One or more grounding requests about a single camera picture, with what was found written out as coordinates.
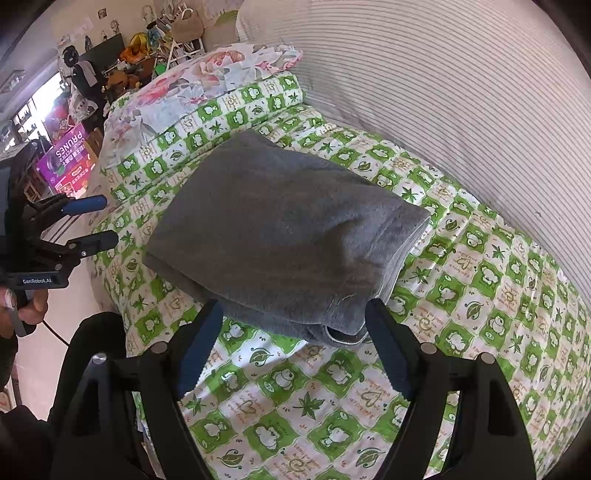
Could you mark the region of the left hand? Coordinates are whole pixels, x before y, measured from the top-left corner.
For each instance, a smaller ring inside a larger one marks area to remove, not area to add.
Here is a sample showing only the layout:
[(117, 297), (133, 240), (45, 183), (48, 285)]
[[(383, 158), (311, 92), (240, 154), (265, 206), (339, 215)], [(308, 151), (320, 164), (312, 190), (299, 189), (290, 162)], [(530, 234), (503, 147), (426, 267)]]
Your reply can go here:
[(2, 338), (10, 339), (14, 335), (11, 320), (12, 313), (18, 311), (20, 320), (29, 325), (40, 324), (48, 310), (48, 291), (35, 290), (29, 302), (17, 308), (17, 298), (14, 292), (1, 287), (0, 334)]

